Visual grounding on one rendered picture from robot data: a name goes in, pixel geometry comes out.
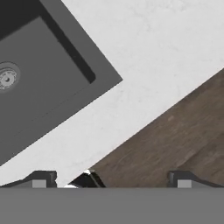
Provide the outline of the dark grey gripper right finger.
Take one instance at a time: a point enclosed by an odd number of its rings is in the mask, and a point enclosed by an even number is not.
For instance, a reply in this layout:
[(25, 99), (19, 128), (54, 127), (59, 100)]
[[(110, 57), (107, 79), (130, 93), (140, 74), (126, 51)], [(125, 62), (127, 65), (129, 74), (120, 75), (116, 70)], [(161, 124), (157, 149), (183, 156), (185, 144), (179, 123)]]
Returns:
[(168, 186), (174, 188), (224, 188), (224, 185), (215, 184), (199, 178), (190, 171), (169, 171)]

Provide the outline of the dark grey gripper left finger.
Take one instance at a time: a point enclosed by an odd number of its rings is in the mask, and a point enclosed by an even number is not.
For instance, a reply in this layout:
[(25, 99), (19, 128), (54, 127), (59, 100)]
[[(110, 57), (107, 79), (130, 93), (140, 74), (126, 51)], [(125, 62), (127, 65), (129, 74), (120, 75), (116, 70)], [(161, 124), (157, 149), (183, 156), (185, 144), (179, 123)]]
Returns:
[(4, 184), (3, 187), (56, 188), (56, 171), (33, 171), (27, 177)]

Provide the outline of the dark grey sink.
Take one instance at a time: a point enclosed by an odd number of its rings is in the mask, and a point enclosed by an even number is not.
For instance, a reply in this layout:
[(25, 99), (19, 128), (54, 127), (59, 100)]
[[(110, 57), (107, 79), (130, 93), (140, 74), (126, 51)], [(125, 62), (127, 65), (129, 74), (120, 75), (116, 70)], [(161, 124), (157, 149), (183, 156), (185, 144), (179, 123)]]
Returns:
[(0, 94), (0, 166), (122, 81), (62, 0), (0, 0), (0, 62), (18, 84)]

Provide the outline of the silver sink drain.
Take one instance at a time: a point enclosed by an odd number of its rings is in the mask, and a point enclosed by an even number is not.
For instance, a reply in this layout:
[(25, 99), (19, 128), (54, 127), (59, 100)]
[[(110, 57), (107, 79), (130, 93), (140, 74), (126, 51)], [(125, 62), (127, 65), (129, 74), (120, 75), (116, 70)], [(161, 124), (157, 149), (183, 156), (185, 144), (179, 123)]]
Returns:
[(17, 64), (0, 62), (0, 94), (11, 91), (19, 82), (21, 71)]

